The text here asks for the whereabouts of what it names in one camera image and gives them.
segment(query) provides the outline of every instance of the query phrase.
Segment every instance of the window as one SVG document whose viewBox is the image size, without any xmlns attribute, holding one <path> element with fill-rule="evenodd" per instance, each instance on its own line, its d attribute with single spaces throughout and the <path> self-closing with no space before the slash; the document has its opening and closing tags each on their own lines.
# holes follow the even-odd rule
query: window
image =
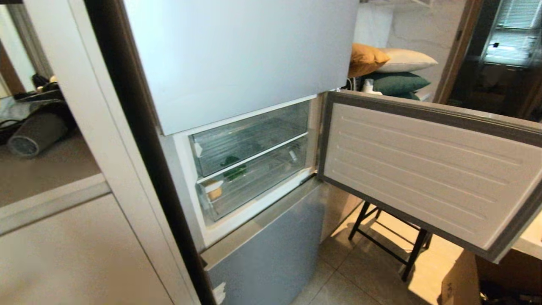
<svg viewBox="0 0 542 305">
<path fill-rule="evenodd" d="M 542 0 L 502 0 L 484 62 L 528 66 L 540 40 Z"/>
</svg>

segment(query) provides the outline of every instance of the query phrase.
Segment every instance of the refrigerator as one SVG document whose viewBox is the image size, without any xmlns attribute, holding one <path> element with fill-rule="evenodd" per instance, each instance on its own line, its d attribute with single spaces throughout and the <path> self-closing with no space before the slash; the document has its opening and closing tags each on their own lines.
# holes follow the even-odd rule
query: refrigerator
<svg viewBox="0 0 542 305">
<path fill-rule="evenodd" d="M 123 43 L 100 46 L 135 67 L 123 108 L 157 139 L 178 199 L 162 204 L 180 202 L 217 303 L 289 304 L 329 214 L 355 207 L 333 189 L 494 262 L 541 209 L 540 124 L 338 89 L 357 3 L 111 6 Z"/>
</svg>

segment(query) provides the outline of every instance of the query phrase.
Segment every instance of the lower refrigerator door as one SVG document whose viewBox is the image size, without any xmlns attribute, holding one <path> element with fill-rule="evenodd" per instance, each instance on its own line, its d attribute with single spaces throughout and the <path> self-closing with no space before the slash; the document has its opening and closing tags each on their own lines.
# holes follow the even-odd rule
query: lower refrigerator door
<svg viewBox="0 0 542 305">
<path fill-rule="evenodd" d="M 325 205 L 312 178 L 202 253 L 222 305 L 288 305 L 314 273 Z"/>
</svg>

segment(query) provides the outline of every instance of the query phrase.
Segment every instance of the green pillow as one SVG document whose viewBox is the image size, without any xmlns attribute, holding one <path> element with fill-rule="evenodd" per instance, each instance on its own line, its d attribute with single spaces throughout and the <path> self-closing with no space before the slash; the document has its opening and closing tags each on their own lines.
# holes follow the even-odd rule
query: green pillow
<svg viewBox="0 0 542 305">
<path fill-rule="evenodd" d="M 395 96 L 421 89 L 430 84 L 427 79 L 410 72 L 371 73 L 361 79 L 362 85 L 366 78 L 375 80 L 374 91 L 380 91 L 385 96 Z"/>
<path fill-rule="evenodd" d="M 414 92 L 395 94 L 393 97 L 420 100 L 420 98 L 417 95 L 415 95 Z"/>
</svg>

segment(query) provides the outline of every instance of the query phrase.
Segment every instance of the cushion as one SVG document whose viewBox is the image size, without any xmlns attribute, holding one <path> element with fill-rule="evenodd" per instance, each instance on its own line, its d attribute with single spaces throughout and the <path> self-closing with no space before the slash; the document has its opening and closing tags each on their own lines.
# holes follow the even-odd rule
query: cushion
<svg viewBox="0 0 542 305">
<path fill-rule="evenodd" d="M 379 73 L 412 72 L 438 64 L 436 60 L 423 53 L 406 49 L 380 49 L 390 60 L 377 70 Z"/>
<path fill-rule="evenodd" d="M 348 77 L 359 77 L 372 73 L 382 67 L 388 60 L 390 58 L 378 48 L 353 43 Z"/>
<path fill-rule="evenodd" d="M 396 97 L 396 98 L 405 98 L 405 99 L 413 99 L 413 100 L 420 100 L 420 98 L 416 94 L 414 94 L 414 92 L 395 94 L 394 97 Z"/>
<path fill-rule="evenodd" d="M 380 91 L 385 96 L 395 96 L 415 90 L 419 90 L 429 84 L 427 79 L 410 72 L 401 73 L 371 73 L 361 77 L 360 81 L 366 78 L 375 80 L 374 91 Z"/>
</svg>

